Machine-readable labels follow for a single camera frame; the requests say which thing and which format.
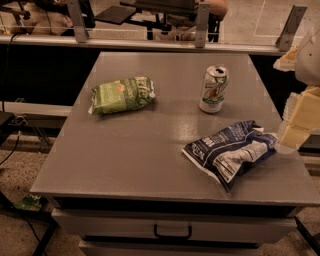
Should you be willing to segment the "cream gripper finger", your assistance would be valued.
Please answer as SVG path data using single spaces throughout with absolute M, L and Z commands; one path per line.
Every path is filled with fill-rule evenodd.
M 308 86 L 303 92 L 291 93 L 283 121 L 278 130 L 279 144 L 299 149 L 310 134 L 320 127 L 320 88 Z
M 292 47 L 286 54 L 275 61 L 273 68 L 283 72 L 294 71 L 297 51 L 297 46 Z

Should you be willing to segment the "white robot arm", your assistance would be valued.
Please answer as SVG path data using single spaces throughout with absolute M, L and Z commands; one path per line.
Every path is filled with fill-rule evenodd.
M 313 28 L 298 47 L 291 48 L 273 67 L 293 71 L 296 79 L 307 85 L 300 94 L 290 94 L 277 132 L 276 150 L 289 154 L 320 127 L 320 30 Z

